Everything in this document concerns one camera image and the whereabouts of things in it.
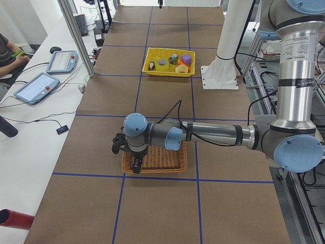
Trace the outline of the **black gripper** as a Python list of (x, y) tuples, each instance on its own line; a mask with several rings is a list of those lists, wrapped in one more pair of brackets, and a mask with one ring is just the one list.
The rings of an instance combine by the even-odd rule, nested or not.
[(131, 155), (135, 158), (133, 163), (133, 173), (140, 174), (142, 167), (142, 159), (147, 155), (148, 148), (145, 148), (142, 151), (132, 151)]

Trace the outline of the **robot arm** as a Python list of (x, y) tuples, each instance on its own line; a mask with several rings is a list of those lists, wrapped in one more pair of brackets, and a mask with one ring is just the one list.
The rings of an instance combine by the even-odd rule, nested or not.
[(178, 150), (182, 141), (259, 150), (275, 166), (302, 173), (316, 167), (323, 146), (311, 121), (315, 51), (324, 26), (324, 1), (262, 1), (260, 27), (281, 39), (276, 118), (268, 126), (217, 125), (163, 118), (154, 123), (132, 113), (123, 122), (124, 150), (140, 173), (150, 146)]

